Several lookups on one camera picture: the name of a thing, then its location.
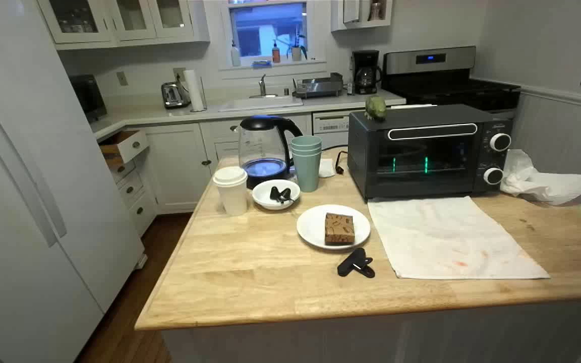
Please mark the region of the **white round plate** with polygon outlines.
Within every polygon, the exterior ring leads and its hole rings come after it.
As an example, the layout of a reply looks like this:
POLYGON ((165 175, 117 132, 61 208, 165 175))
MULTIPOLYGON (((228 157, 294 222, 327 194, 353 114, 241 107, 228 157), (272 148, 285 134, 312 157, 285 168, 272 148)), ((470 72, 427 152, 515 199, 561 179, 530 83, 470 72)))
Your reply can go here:
POLYGON ((338 206, 338 204, 323 204, 323 206, 309 208, 306 212, 299 215, 296 234, 301 236, 302 242, 319 250, 335 250, 335 247, 324 242, 327 213, 340 213, 340 215, 353 218, 355 242, 340 244, 340 250, 352 250, 355 247, 362 247, 371 236, 371 223, 360 210, 349 208, 349 206, 338 206))

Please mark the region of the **green object on oven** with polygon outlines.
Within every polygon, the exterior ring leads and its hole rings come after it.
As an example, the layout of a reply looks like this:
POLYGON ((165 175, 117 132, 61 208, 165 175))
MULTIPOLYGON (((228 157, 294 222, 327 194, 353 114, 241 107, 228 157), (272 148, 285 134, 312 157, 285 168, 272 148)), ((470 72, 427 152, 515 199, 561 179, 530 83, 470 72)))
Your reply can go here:
POLYGON ((373 117, 373 119, 383 119, 388 104, 383 97, 370 97, 365 101, 365 111, 373 117))

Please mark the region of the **black items in bowl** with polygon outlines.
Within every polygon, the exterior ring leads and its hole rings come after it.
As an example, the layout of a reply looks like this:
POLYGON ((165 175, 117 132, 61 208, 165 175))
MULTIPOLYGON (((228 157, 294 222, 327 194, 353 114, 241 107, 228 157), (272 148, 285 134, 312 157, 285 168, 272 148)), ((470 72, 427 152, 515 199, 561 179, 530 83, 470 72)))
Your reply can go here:
POLYGON ((270 199, 279 201, 279 204, 286 204, 293 199, 291 195, 291 188, 279 190, 277 186, 272 186, 270 190, 270 199))

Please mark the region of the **small white bowl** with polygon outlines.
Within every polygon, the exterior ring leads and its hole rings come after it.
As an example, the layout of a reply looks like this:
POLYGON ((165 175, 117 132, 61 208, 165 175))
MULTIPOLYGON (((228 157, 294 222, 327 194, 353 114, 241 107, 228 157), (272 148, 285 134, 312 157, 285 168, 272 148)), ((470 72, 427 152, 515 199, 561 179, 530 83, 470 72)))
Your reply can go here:
POLYGON ((289 210, 291 206, 294 206, 301 199, 301 188, 291 179, 268 179, 268 182, 259 184, 253 190, 253 199, 256 206, 261 206, 265 210, 289 210), (279 190, 291 188, 293 199, 286 204, 279 204, 279 201, 270 199, 272 186, 277 186, 279 190))

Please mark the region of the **teal stacked cups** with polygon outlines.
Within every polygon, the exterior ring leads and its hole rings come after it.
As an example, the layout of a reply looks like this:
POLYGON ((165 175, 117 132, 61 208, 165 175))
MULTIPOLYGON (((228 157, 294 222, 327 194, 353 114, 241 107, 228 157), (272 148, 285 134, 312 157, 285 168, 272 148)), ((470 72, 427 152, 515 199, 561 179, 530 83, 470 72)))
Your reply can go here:
POLYGON ((296 182, 302 191, 319 188, 321 139, 302 135, 291 141, 296 182))

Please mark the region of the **glass electric kettle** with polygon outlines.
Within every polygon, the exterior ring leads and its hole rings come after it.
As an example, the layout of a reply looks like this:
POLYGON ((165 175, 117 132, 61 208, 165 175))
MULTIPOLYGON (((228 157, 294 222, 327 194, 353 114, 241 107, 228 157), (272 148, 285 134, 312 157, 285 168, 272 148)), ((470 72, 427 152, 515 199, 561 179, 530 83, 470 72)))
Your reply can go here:
POLYGON ((285 134, 301 135, 301 130, 279 115, 250 115, 239 128, 239 165, 246 171, 246 188, 291 175, 291 154, 285 134))

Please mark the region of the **white lidded cup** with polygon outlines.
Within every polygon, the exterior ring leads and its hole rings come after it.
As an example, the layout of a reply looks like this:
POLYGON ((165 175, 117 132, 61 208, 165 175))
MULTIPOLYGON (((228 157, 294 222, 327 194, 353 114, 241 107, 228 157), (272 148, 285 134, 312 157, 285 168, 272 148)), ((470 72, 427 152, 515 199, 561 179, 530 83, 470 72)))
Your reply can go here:
POLYGON ((224 210, 241 215, 249 210, 246 171, 239 165, 219 168, 214 177, 224 210))

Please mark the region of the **black clip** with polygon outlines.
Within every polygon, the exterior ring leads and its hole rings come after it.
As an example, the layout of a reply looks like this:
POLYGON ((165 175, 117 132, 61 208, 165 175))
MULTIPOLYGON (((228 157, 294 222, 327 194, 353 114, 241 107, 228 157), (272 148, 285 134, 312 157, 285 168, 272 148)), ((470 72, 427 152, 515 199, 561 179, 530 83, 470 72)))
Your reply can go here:
POLYGON ((371 258, 364 248, 353 248, 352 255, 337 266, 338 276, 347 276, 352 271, 358 271, 365 279, 373 279, 376 271, 371 269, 371 258))

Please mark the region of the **kitchen sink faucet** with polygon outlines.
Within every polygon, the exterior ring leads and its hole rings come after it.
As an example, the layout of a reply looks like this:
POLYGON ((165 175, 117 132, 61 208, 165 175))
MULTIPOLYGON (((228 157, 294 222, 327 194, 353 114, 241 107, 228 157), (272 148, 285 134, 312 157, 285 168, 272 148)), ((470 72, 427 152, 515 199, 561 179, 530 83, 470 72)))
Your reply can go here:
POLYGON ((261 94, 261 97, 268 97, 267 74, 263 74, 263 77, 259 78, 259 94, 261 94))

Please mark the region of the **dish rack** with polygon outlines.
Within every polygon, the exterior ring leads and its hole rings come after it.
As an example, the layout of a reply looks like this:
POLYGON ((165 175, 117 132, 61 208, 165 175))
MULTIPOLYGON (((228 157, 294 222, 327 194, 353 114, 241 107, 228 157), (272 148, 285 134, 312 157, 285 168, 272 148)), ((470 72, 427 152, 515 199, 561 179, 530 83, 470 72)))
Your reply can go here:
POLYGON ((330 72, 321 78, 301 78, 293 83, 293 94, 296 99, 321 99, 321 97, 338 97, 344 92, 344 77, 338 72, 330 72))

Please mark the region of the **black toaster oven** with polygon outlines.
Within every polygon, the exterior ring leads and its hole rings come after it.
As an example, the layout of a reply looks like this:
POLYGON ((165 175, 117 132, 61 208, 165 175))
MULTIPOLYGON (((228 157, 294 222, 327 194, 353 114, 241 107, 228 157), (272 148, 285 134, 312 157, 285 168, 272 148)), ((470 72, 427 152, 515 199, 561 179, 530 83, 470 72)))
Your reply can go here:
POLYGON ((349 115, 347 168, 364 199, 494 194, 513 121, 468 104, 349 115))

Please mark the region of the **paper towel roll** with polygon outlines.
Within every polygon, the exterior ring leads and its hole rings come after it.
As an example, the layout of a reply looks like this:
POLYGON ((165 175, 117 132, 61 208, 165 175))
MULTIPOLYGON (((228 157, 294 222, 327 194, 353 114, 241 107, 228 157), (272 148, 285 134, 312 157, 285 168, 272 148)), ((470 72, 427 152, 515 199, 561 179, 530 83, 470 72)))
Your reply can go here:
POLYGON ((192 111, 206 111, 204 94, 202 94, 202 80, 194 69, 183 70, 189 101, 192 101, 192 111))

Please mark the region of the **black coffee maker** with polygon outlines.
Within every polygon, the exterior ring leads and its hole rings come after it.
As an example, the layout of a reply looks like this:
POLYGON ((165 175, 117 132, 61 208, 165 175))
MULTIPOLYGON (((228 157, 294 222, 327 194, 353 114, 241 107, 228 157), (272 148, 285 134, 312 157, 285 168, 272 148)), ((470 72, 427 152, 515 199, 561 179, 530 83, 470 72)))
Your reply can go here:
POLYGON ((353 90, 358 94, 370 94, 377 90, 377 51, 353 53, 353 90))

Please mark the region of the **silver toaster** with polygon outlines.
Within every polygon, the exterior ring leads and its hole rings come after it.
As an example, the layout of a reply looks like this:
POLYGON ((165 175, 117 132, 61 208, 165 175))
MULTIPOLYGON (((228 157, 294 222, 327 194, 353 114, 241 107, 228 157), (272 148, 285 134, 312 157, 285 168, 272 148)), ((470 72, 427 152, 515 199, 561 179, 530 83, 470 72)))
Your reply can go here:
POLYGON ((165 108, 183 108, 189 104, 186 88, 175 80, 162 84, 162 101, 165 108))

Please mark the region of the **white paper towel sheet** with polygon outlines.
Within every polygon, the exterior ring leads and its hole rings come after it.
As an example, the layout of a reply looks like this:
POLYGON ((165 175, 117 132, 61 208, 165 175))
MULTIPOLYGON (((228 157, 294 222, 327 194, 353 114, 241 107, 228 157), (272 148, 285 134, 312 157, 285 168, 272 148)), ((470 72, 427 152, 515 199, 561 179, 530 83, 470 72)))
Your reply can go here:
POLYGON ((370 201, 388 260, 402 279, 546 279, 517 241, 470 198, 370 201))

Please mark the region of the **kitchen window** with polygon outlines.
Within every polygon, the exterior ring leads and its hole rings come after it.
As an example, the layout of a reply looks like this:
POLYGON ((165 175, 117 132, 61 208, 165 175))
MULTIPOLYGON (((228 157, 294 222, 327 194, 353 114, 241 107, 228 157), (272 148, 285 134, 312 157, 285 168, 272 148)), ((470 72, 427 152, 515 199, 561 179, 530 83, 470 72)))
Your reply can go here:
POLYGON ((227 0, 230 65, 265 69, 309 58, 306 0, 227 0))

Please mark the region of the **open wooden drawer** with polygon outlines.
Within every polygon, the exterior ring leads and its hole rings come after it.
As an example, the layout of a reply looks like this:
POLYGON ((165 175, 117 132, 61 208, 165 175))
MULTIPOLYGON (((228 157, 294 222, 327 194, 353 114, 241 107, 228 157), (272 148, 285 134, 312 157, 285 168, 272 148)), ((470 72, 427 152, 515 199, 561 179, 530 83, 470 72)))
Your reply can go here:
POLYGON ((105 162, 111 168, 120 168, 136 160, 149 148, 143 132, 120 132, 113 137, 99 144, 105 162))

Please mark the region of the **stainless steel stove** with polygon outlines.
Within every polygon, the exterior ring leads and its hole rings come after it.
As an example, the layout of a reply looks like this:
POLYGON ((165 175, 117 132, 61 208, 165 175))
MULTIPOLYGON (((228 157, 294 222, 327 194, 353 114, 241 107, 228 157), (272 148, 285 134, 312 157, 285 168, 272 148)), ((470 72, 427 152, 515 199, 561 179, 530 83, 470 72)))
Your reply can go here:
POLYGON ((462 103, 483 111, 515 111, 520 88, 473 78, 474 61, 474 46, 385 53, 381 86, 404 97, 410 104, 462 103))

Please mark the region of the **crumpled white paper towel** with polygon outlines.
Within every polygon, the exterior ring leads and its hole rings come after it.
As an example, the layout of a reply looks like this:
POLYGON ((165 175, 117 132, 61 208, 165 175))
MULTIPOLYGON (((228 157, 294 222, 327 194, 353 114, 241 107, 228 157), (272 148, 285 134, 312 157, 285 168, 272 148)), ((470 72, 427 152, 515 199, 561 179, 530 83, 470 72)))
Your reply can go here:
POLYGON ((545 174, 534 168, 523 149, 509 149, 500 190, 561 206, 581 195, 581 174, 545 174))

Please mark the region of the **white refrigerator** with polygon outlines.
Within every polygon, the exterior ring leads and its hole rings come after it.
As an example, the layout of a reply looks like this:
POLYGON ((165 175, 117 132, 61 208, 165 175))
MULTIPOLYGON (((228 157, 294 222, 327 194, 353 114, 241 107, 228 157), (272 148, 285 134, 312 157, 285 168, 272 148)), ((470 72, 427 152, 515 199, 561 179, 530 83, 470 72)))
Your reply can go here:
POLYGON ((0 363, 76 360, 143 255, 35 0, 0 0, 0 363))

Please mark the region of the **white upper cabinet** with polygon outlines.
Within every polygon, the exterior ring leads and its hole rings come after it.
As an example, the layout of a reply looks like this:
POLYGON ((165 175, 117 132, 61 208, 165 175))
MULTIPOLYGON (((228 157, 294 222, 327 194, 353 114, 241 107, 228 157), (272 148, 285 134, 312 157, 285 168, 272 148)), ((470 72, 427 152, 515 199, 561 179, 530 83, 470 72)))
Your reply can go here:
POLYGON ((208 43, 204 0, 36 0, 58 51, 208 43))

